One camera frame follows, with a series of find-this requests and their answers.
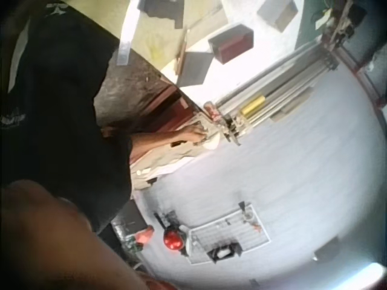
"man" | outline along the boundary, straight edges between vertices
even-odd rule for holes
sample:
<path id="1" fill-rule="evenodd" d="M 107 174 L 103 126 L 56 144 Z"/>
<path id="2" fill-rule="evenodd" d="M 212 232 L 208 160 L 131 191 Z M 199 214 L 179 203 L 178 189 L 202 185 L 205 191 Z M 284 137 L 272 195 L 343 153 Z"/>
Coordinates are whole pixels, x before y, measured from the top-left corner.
<path id="1" fill-rule="evenodd" d="M 130 154 L 198 142 L 205 134 L 189 126 L 104 138 L 93 100 L 118 41 L 71 7 L 58 5 L 48 4 L 30 21 L 15 85 L 2 104 L 2 184 L 36 181 L 75 204 L 98 233 L 130 197 Z"/>
<path id="2" fill-rule="evenodd" d="M 92 231 L 130 197 L 130 154 L 205 136 L 189 126 L 104 138 L 93 99 L 117 45 L 66 5 L 29 22 L 1 118 L 2 272 L 29 288 L 146 289 Z"/>

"black object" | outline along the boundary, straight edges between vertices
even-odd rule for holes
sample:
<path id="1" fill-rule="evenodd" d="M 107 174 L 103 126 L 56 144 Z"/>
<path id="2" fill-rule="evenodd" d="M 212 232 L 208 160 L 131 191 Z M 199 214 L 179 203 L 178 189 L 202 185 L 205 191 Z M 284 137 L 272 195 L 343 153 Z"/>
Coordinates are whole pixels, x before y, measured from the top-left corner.
<path id="1" fill-rule="evenodd" d="M 229 250 L 230 253 L 224 257 L 218 257 L 218 254 L 222 250 Z M 242 247 L 239 243 L 231 243 L 230 245 L 220 246 L 207 253 L 207 255 L 215 264 L 218 261 L 227 260 L 232 257 L 235 257 L 235 255 L 241 256 L 241 254 L 242 254 Z"/>
<path id="2" fill-rule="evenodd" d="M 356 4 L 353 4 L 348 12 L 348 18 L 354 27 L 358 27 L 366 15 L 367 11 Z"/>
<path id="3" fill-rule="evenodd" d="M 125 237 L 148 228 L 148 224 L 133 199 L 125 204 L 111 224 L 122 242 L 125 241 Z"/>
<path id="4" fill-rule="evenodd" d="M 213 60 L 212 53 L 186 53 L 183 71 L 177 81 L 177 86 L 202 85 Z"/>
<path id="5" fill-rule="evenodd" d="M 324 246 L 314 252 L 314 258 L 317 263 L 326 263 L 333 260 L 340 252 L 340 241 L 337 237 L 331 239 Z"/>
<path id="6" fill-rule="evenodd" d="M 186 247 L 185 247 L 187 235 L 186 235 L 186 233 L 184 233 L 180 230 L 180 223 L 177 220 L 176 212 L 170 211 L 169 213 L 164 215 L 166 222 L 169 223 L 168 226 L 165 225 L 165 223 L 163 222 L 162 218 L 160 217 L 160 215 L 158 213 L 154 213 L 154 216 L 155 216 L 156 220 L 158 221 L 158 223 L 161 225 L 161 227 L 164 229 L 164 238 L 167 237 L 171 233 L 174 233 L 181 238 L 181 240 L 184 242 L 184 247 L 182 249 L 180 249 L 179 252 L 183 256 L 187 257 L 188 254 L 187 254 Z"/>
<path id="7" fill-rule="evenodd" d="M 254 47 L 254 31 L 239 24 L 208 42 L 215 58 L 225 64 Z"/>
<path id="8" fill-rule="evenodd" d="M 175 29 L 183 28 L 184 0 L 142 0 L 138 8 L 149 17 L 175 21 Z"/>

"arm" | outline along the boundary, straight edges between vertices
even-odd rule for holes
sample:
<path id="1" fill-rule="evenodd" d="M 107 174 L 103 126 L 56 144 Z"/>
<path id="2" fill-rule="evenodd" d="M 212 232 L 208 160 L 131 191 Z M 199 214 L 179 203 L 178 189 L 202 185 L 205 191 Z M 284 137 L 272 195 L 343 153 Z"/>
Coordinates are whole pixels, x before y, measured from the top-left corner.
<path id="1" fill-rule="evenodd" d="M 131 156 L 142 155 L 152 149 L 174 142 L 200 142 L 206 137 L 202 127 L 190 125 L 173 132 L 139 133 L 131 136 Z"/>
<path id="2" fill-rule="evenodd" d="M 147 289 L 81 214 L 31 181 L 1 190 L 1 256 L 33 289 Z"/>

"hand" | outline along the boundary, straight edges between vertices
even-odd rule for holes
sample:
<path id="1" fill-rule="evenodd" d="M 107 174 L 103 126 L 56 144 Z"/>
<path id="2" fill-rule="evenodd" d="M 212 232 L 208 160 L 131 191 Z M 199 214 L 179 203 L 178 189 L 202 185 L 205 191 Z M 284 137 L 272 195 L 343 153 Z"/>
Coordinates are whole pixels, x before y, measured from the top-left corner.
<path id="1" fill-rule="evenodd" d="M 189 141 L 197 143 L 207 137 L 202 126 L 188 125 L 178 131 L 179 141 Z"/>

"red object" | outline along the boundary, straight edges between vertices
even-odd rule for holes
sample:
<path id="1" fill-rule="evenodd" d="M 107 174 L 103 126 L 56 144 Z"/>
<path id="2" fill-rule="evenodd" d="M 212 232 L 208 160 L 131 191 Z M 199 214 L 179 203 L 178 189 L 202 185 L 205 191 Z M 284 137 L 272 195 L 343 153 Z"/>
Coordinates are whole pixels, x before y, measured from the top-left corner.
<path id="1" fill-rule="evenodd" d="M 143 245 L 145 245 L 152 238 L 154 231 L 155 230 L 151 225 L 148 226 L 146 230 L 135 234 L 135 241 L 137 243 L 142 243 Z"/>
<path id="2" fill-rule="evenodd" d="M 254 31 L 239 24 L 211 38 L 208 42 L 215 58 L 225 64 L 254 47 Z"/>
<path id="3" fill-rule="evenodd" d="M 184 240 L 176 231 L 167 231 L 164 234 L 164 244 L 173 251 L 179 251 L 184 248 Z"/>

